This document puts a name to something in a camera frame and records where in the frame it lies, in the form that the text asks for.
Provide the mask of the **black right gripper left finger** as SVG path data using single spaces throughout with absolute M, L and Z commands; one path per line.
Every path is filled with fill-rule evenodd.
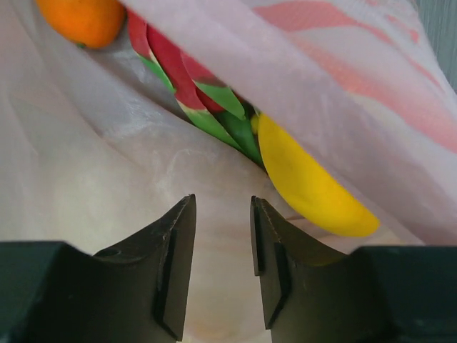
M 1 243 L 3 342 L 179 342 L 196 197 L 86 254 L 66 242 Z

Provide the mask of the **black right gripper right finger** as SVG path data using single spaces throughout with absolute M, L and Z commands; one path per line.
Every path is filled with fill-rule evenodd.
M 251 199 L 253 264 L 274 342 L 454 342 L 456 248 L 343 254 Z

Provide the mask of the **yellow fake banana bunch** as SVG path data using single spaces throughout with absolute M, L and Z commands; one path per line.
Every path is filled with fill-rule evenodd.
M 380 227 L 380 220 L 275 121 L 261 112 L 252 127 L 272 184 L 297 213 L 345 237 L 366 237 Z

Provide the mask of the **pink plastic bag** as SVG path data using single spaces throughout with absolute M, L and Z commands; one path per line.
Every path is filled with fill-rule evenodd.
M 310 227 L 250 160 L 184 119 L 126 36 L 59 36 L 1 3 L 1 239 L 120 241 L 195 194 L 186 342 L 270 342 L 249 202 L 345 252 L 456 243 L 456 93 L 411 1 L 129 1 L 271 115 L 381 219 L 365 239 Z

